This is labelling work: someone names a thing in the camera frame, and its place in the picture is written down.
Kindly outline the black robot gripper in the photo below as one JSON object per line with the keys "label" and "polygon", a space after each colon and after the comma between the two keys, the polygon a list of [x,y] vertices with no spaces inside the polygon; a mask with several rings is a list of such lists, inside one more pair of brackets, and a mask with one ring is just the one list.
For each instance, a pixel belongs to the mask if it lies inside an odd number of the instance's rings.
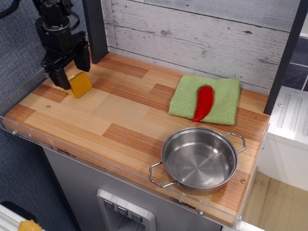
{"label": "black robot gripper", "polygon": [[90,71],[89,42],[86,40],[86,33],[80,31],[72,34],[69,26],[70,23],[64,27],[48,27],[42,19],[35,22],[40,41],[46,50],[41,65],[50,73],[54,85],[64,90],[71,89],[71,86],[63,68],[72,61],[77,69]]}

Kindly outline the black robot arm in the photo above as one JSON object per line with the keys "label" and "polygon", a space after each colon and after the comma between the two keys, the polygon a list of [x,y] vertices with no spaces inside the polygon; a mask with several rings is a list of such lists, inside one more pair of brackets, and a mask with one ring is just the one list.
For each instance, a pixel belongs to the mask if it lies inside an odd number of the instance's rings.
{"label": "black robot arm", "polygon": [[33,1],[39,18],[35,27],[46,54],[41,62],[45,74],[55,86],[71,89],[64,68],[72,61],[77,69],[90,70],[89,42],[86,32],[72,33],[80,24],[77,13],[72,11],[69,0]]}

